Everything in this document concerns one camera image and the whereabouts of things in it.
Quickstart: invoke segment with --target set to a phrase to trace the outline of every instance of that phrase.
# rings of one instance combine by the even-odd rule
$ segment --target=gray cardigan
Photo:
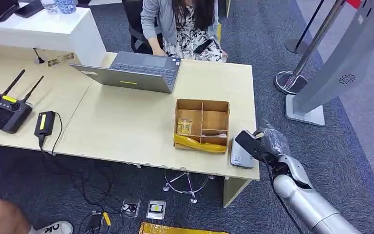
[[[163,37],[173,44],[176,43],[176,25],[172,9],[172,0],[144,0],[143,11],[141,12],[141,24],[143,26],[144,36],[149,39],[157,36],[154,28],[154,20],[157,17],[157,31],[163,33]],[[217,38],[217,28],[219,26],[219,7],[218,2],[214,3],[214,23],[209,26],[207,31],[211,36]]]

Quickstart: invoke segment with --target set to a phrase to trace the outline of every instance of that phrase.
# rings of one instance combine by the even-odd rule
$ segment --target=black power adapter
[[[47,111],[41,112],[38,115],[37,125],[35,126],[35,135],[39,139],[39,146],[42,148],[45,138],[52,134],[54,127],[55,112]]]

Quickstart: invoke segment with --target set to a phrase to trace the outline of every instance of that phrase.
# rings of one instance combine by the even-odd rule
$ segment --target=smartphone
[[[42,6],[41,1],[35,0],[30,4],[16,10],[15,14],[20,17],[29,18],[34,14],[38,13],[39,11],[41,11],[42,9],[44,9],[44,7]]]
[[[197,48],[193,51],[195,54],[200,55],[207,47],[213,42],[213,39],[206,40],[203,44],[197,46]]]

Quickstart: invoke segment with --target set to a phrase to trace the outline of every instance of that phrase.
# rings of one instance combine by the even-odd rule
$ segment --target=water bottle
[[[56,14],[59,12],[55,0],[41,0],[42,6],[51,14]]]
[[[55,3],[58,6],[59,11],[63,14],[70,14],[76,10],[74,0],[55,0]]]

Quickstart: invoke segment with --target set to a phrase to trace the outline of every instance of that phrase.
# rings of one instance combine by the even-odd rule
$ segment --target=laptop keyboard
[[[171,87],[175,80],[175,71],[168,70],[168,69],[157,69],[157,68],[150,68],[150,67],[141,67],[141,66],[134,66],[134,65],[126,65],[116,63],[111,65],[111,69],[120,70],[120,71],[128,71],[128,72],[139,72],[139,73],[146,73],[152,75],[159,75],[164,78],[166,84]]]

